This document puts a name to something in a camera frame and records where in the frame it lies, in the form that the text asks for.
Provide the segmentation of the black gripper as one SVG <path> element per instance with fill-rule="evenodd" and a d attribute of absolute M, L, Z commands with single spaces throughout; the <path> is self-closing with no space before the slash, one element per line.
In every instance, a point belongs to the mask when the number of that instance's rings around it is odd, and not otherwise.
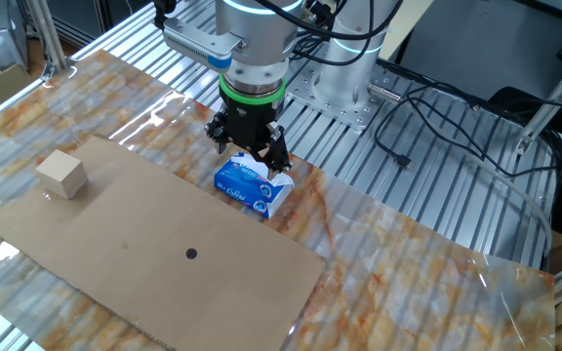
<path fill-rule="evenodd" d="M 241 148 L 258 151 L 259 161 L 267 166 L 267 178 L 275 178 L 292 168 L 285 141 L 285 130 L 278 124 L 281 102 L 246 104 L 229 98 L 226 109 L 218 111 L 204 127 L 217 153 L 222 154 L 232 142 Z"/>

